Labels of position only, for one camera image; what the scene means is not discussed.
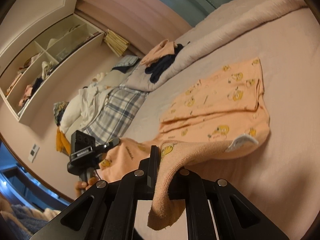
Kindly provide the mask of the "person's left hand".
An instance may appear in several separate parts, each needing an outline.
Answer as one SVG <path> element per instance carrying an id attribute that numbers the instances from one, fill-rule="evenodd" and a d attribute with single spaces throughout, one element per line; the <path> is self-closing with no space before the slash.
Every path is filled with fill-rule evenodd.
<path id="1" fill-rule="evenodd" d="M 98 177 L 92 177 L 88 181 L 78 181 L 76 182 L 74 189 L 76 197 L 80 197 L 83 191 L 88 190 L 91 186 L 93 186 L 100 179 Z"/>

